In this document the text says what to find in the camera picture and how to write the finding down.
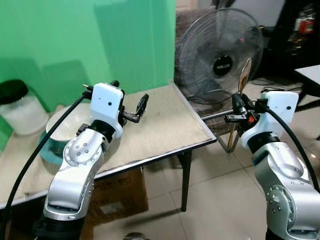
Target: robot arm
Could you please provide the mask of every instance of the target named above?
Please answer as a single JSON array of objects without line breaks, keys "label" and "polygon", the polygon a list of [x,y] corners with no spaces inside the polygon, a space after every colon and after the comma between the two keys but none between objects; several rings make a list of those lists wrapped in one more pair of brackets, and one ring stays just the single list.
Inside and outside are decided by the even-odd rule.
[{"label": "robot arm", "polygon": [[286,123],[292,121],[298,95],[271,91],[253,106],[247,96],[233,97],[233,115],[227,122],[239,122],[242,145],[253,153],[256,179],[263,188],[267,210],[267,240],[317,240],[320,230],[320,194],[309,180],[304,162],[281,142],[283,128],[259,105],[266,104]]},{"label": "robot arm", "polygon": [[104,154],[112,140],[119,138],[127,120],[138,123],[145,112],[149,96],[137,106],[137,113],[125,112],[124,92],[114,85],[98,83],[92,91],[93,123],[79,130],[63,150],[63,161],[54,176],[45,199],[43,217],[34,225],[38,240],[79,239],[94,178],[105,163]]}]

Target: black cable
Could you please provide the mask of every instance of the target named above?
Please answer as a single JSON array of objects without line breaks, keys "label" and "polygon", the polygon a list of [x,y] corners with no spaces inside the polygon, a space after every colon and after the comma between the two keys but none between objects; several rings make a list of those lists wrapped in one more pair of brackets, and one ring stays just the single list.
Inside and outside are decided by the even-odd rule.
[{"label": "black cable", "polygon": [[275,120],[277,120],[279,122],[279,124],[284,128],[284,130],[289,134],[290,138],[293,140],[294,144],[296,145],[296,147],[298,148],[304,162],[305,165],[310,173],[310,177],[311,180],[313,182],[313,186],[314,189],[320,193],[320,189],[319,189],[319,184],[318,184],[318,180],[315,174],[315,171],[308,159],[308,156],[304,150],[304,148],[302,147],[301,143],[299,142],[299,140],[297,139],[296,135],[294,134],[294,132],[288,127],[288,125],[281,119],[281,117],[279,117],[274,111],[272,111],[268,106],[265,108],[265,111],[270,114]]},{"label": "black cable", "polygon": [[36,158],[36,156],[38,155],[38,153],[40,152],[40,150],[43,148],[43,146],[45,145],[45,143],[48,141],[48,139],[50,138],[50,136],[54,133],[54,131],[58,128],[58,126],[63,122],[63,120],[82,102],[82,100],[88,98],[88,94],[90,94],[90,92],[85,92],[83,93],[68,109],[67,111],[65,111],[65,113],[58,119],[58,121],[56,121],[56,123],[52,126],[52,128],[47,132],[47,134],[44,136],[44,138],[41,140],[41,142],[38,144],[38,146],[35,148],[35,150],[33,151],[33,153],[31,154],[31,156],[29,157],[28,161],[25,163],[25,165],[23,166],[23,169],[21,170],[21,172],[19,173],[19,176],[17,177],[17,179],[15,180],[15,183],[13,185],[13,188],[11,190],[11,193],[9,195],[8,201],[6,202],[4,211],[3,211],[3,220],[1,223],[1,234],[0,234],[0,239],[1,240],[5,240],[5,236],[6,236],[6,226],[7,226],[7,222],[9,220],[9,215],[10,215],[10,210],[11,210],[11,205],[12,202],[15,198],[16,192],[18,190],[19,184],[21,183],[24,175],[26,174],[28,168],[30,167],[30,165],[32,164],[32,162],[34,161],[34,159]]}]

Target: table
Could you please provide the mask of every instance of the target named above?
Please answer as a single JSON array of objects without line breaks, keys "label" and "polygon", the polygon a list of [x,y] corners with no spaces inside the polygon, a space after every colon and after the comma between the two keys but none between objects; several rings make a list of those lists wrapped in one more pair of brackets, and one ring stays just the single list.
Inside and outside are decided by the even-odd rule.
[{"label": "table", "polygon": [[[118,145],[109,148],[106,163],[95,176],[106,178],[138,168],[170,156],[177,156],[182,169],[181,210],[186,211],[192,150],[217,141],[175,85],[125,95],[126,110],[135,111],[141,96],[150,98],[147,111],[139,124],[128,122]],[[11,188],[23,165],[35,149],[41,132],[30,136],[12,134],[0,157],[0,209],[3,209]],[[43,197],[58,170],[37,156],[24,176],[13,205]]]},{"label": "table", "polygon": [[320,99],[304,105],[299,105],[299,103],[306,95],[320,98],[320,65],[295,69],[295,74],[299,78],[299,81],[303,83],[302,91],[299,94],[298,106],[296,107],[295,111],[300,112],[319,107]]}]

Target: metal rod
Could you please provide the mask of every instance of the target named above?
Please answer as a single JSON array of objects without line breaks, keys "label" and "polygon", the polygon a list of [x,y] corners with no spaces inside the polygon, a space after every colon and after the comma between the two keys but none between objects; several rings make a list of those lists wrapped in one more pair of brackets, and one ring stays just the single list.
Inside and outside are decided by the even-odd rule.
[{"label": "metal rod", "polygon": [[212,115],[209,115],[209,116],[204,116],[201,119],[202,119],[202,121],[207,121],[207,120],[210,120],[210,119],[215,119],[215,118],[218,118],[218,117],[221,117],[221,116],[224,116],[224,115],[228,115],[228,114],[233,114],[233,113],[234,113],[233,110],[222,111],[222,112],[215,113],[215,114],[212,114]]}]

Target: brown chair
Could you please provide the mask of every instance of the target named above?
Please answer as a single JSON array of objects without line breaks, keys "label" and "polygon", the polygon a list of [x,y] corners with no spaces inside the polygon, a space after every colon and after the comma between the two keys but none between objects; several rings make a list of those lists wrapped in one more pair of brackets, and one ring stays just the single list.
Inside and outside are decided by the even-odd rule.
[{"label": "brown chair", "polygon": [[[177,47],[180,38],[183,36],[183,34],[187,31],[187,29],[192,25],[194,21],[196,21],[198,18],[212,10],[214,10],[214,7],[188,11],[178,11],[176,13],[175,46]],[[174,82],[176,83],[177,87],[181,89],[181,86],[179,86],[178,84],[179,77],[179,69],[177,65],[175,65]],[[189,103],[201,118],[232,109],[231,99],[228,99],[223,103],[216,105],[199,104],[193,101],[189,101]],[[230,133],[232,131],[233,124],[225,123],[224,116],[206,120],[205,123],[209,127],[209,129],[215,134],[217,140],[224,148],[224,150],[227,153],[232,153],[236,148],[237,142],[239,140],[239,135],[236,135],[231,147],[228,147],[228,145],[223,141],[221,136]]]}]

